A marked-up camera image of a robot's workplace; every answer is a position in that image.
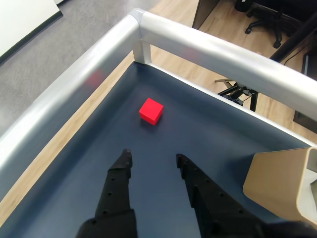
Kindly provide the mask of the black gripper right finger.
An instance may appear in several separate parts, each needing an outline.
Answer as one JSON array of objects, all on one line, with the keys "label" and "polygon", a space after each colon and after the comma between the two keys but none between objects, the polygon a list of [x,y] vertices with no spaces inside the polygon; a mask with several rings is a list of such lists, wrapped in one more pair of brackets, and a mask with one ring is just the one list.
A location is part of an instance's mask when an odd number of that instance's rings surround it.
[{"label": "black gripper right finger", "polygon": [[183,154],[176,155],[203,238],[263,238],[263,224]]}]

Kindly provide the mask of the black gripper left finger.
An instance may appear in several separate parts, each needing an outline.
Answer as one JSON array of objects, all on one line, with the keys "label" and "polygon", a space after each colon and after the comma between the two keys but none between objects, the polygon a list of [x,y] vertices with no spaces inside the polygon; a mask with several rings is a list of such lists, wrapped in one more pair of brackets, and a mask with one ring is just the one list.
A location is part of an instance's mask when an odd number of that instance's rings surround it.
[{"label": "black gripper left finger", "polygon": [[136,238],[137,223],[129,200],[132,155],[124,149],[107,172],[95,216],[80,227],[77,238]]}]

